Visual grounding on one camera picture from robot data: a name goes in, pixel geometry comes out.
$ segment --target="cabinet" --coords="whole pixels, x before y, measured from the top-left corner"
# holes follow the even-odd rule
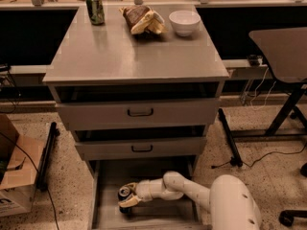
[[[94,177],[89,228],[96,221],[104,223],[100,228],[153,224],[148,219],[144,223],[143,216],[140,224],[121,218],[115,220],[121,225],[114,225],[98,201],[114,214],[116,199],[109,202],[106,194],[116,196],[121,184],[134,178],[161,177],[165,170],[183,170],[189,176],[203,151],[228,78],[202,24],[188,37],[172,31],[168,15],[175,10],[194,10],[193,6],[152,8],[165,18],[169,31],[145,38],[130,35],[115,5],[105,6],[106,24],[101,27],[91,26],[86,8],[80,7],[44,78],[59,116]],[[192,207],[190,200],[185,201],[189,208],[181,200],[165,206],[176,209],[176,218],[154,222],[182,223],[178,209]]]

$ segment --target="drawer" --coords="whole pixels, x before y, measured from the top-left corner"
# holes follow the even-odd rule
[[[128,159],[202,154],[204,137],[76,143],[82,160]]]
[[[200,223],[195,204],[187,197],[141,202],[132,207],[128,215],[119,211],[117,193],[122,186],[158,179],[167,171],[176,171],[189,178],[189,160],[172,157],[98,161],[89,229],[207,229]]]
[[[127,103],[58,103],[68,130],[213,124],[219,99]]]

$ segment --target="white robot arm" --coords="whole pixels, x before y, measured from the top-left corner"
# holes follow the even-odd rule
[[[213,230],[259,230],[262,221],[247,186],[232,175],[218,177],[208,189],[178,172],[166,172],[160,179],[127,184],[119,195],[124,198],[119,201],[121,208],[132,207],[140,201],[176,200],[186,195],[211,213]]]

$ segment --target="concrete floor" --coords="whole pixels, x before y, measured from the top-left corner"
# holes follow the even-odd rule
[[[260,110],[254,110],[250,106],[232,105],[227,102],[222,104],[232,129],[265,128],[281,106],[268,104]],[[307,116],[307,104],[301,104],[299,107]],[[35,106],[20,109],[21,112],[10,114],[9,117],[18,131],[24,135],[44,141],[51,122],[57,122],[60,136],[52,151],[48,182],[57,211],[59,229],[87,229],[93,179],[74,148],[71,134],[65,130],[58,114],[52,109]],[[296,120],[287,120],[283,126],[299,125]],[[263,154],[273,150],[283,152],[302,150],[306,141],[307,137],[267,141],[262,139],[241,141],[237,146],[244,162],[251,164]],[[213,180],[221,174],[238,176],[248,185],[260,207],[263,218],[261,230],[289,229],[278,222],[278,215],[285,209],[307,210],[307,181],[299,173],[301,166],[307,162],[307,149],[300,154],[269,155],[252,168],[246,165],[237,168],[227,164],[218,169],[211,169],[212,165],[229,161],[231,156],[223,126],[217,118],[207,134],[207,144],[196,166],[194,180],[210,187]],[[210,215],[204,211],[201,215],[203,224],[209,225]],[[57,229],[47,193],[36,192],[31,213],[0,218],[0,229]],[[296,218],[291,229],[307,229],[307,219]]]

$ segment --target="white bowl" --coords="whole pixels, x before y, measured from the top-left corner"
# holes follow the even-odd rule
[[[181,36],[190,35],[201,21],[201,17],[194,11],[173,11],[169,19],[175,33]]]

